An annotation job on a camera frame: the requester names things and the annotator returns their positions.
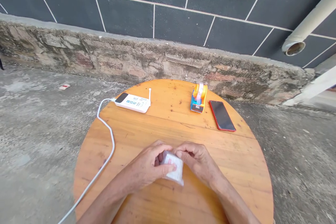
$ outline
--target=wooden table top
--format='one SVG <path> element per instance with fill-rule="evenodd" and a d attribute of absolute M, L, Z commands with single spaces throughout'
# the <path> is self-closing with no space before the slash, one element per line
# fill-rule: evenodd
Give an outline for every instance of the wooden table top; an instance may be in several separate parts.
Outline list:
<path fill-rule="evenodd" d="M 190 111 L 195 86 L 170 79 L 144 82 L 125 92 L 147 98 L 148 89 L 152 88 L 152 105 L 147 113 L 120 108 L 112 102 L 101 111 L 100 116 L 113 130 L 115 152 L 76 208 L 77 219 L 144 147 L 161 139 L 173 147 L 186 140 L 204 144 L 260 222 L 273 223 L 272 184 L 259 143 L 237 111 L 211 91 L 207 93 L 203 114 Z M 209 100 L 224 103 L 236 132 L 217 129 Z M 101 168 L 111 149 L 109 130 L 95 119 L 78 155 L 75 200 Z M 216 194 L 203 185 L 187 165 L 183 167 L 183 179 L 184 187 L 160 179 L 129 195 L 113 223 L 228 223 Z"/>

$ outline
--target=small plastic bag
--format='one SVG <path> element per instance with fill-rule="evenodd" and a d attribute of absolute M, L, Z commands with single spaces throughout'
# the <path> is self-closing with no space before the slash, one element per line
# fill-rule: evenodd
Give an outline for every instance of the small plastic bag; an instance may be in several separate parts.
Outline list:
<path fill-rule="evenodd" d="M 180 184 L 181 186 L 184 185 L 184 181 L 182 179 L 182 171 L 183 171 L 183 161 L 175 156 L 173 153 L 169 151 L 163 152 L 163 160 L 160 165 L 165 164 L 175 164 L 176 171 L 169 172 L 164 179 L 173 180 L 176 183 Z"/>

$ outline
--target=smartphone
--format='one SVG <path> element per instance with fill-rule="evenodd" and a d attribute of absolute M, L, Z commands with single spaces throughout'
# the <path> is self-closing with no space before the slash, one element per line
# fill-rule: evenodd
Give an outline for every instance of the smartphone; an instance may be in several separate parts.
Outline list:
<path fill-rule="evenodd" d="M 217 128 L 224 131 L 236 131 L 224 104 L 220 101 L 209 101 L 210 107 L 217 123 Z"/>

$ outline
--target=white charging cable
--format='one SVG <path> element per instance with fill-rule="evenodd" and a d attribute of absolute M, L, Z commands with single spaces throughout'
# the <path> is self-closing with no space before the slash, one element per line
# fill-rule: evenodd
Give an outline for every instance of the white charging cable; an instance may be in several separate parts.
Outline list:
<path fill-rule="evenodd" d="M 99 169 L 99 171 L 97 172 L 97 174 L 95 175 L 95 177 L 91 180 L 90 184 L 85 188 L 84 192 L 82 193 L 82 195 L 79 197 L 79 199 L 77 200 L 77 202 L 73 205 L 73 207 L 69 210 L 69 212 L 67 212 L 67 214 L 60 220 L 60 222 L 58 224 L 61 224 L 70 214 L 71 212 L 76 208 L 76 206 L 79 204 L 79 202 L 82 200 L 82 198 L 84 197 L 84 195 L 86 194 L 86 192 L 88 191 L 88 189 L 90 188 L 90 186 L 94 183 L 94 181 L 96 180 L 96 178 L 99 176 L 99 174 L 102 172 L 102 170 L 104 170 L 105 166 L 108 164 L 108 162 L 110 161 L 112 155 L 113 155 L 113 152 L 114 152 L 114 149 L 115 149 L 115 143 L 114 143 L 114 137 L 113 137 L 113 132 L 112 132 L 112 129 L 111 127 L 102 119 L 99 117 L 99 113 L 100 113 L 100 109 L 102 107 L 102 104 L 104 101 L 106 100 L 110 100 L 110 101 L 115 101 L 116 99 L 113 98 L 113 99 L 110 99 L 110 98 L 107 98 L 107 99 L 104 99 L 101 101 L 100 105 L 99 105 L 99 108 L 98 108 L 98 111 L 97 111 L 97 118 L 110 130 L 110 133 L 111 133 L 111 139 L 112 139 L 112 151 L 111 151 L 111 154 L 109 155 L 109 157 L 106 159 L 105 163 L 103 164 L 103 166 Z"/>

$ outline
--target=hand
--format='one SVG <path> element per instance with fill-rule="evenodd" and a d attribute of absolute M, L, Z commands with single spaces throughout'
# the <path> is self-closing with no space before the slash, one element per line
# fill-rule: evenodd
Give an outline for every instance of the hand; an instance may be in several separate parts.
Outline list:
<path fill-rule="evenodd" d="M 174 153 L 208 187 L 226 180 L 204 145 L 186 141 L 174 149 Z"/>
<path fill-rule="evenodd" d="M 128 192 L 133 193 L 142 189 L 155 180 L 163 178 L 167 173 L 175 171 L 176 166 L 173 164 L 162 164 L 163 151 L 170 151 L 173 148 L 157 140 L 134 158 L 117 176 L 123 183 L 129 183 Z"/>

